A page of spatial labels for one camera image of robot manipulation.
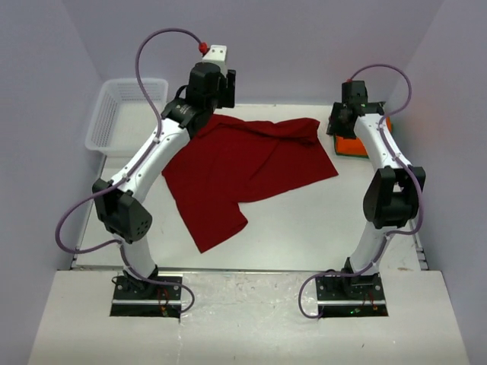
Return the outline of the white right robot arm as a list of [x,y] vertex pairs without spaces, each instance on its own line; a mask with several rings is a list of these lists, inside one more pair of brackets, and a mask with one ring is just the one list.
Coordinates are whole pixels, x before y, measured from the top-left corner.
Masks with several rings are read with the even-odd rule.
[[378,285],[379,263],[391,239],[421,211],[425,171],[403,156],[386,122],[384,105],[371,102],[363,81],[342,83],[342,99],[333,104],[326,130],[334,138],[358,139],[374,169],[363,198],[366,225],[343,269],[326,275],[331,288],[355,299]]

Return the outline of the dark red t shirt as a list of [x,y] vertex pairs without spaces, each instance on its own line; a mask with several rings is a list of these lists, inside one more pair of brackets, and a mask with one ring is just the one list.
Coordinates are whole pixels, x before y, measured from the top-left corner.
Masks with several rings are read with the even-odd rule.
[[162,170],[200,252],[242,231],[239,205],[338,176],[312,118],[281,122],[213,116]]

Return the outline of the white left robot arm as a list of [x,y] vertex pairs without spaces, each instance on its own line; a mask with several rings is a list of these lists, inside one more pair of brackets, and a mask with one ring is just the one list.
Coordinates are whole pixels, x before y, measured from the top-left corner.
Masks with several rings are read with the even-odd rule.
[[146,238],[153,218],[143,203],[161,171],[191,138],[208,124],[217,109],[235,104],[236,72],[217,61],[201,61],[189,73],[189,81],[162,112],[162,126],[134,157],[109,181],[92,186],[98,219],[119,240],[124,269],[121,287],[142,299],[158,289],[158,267]]

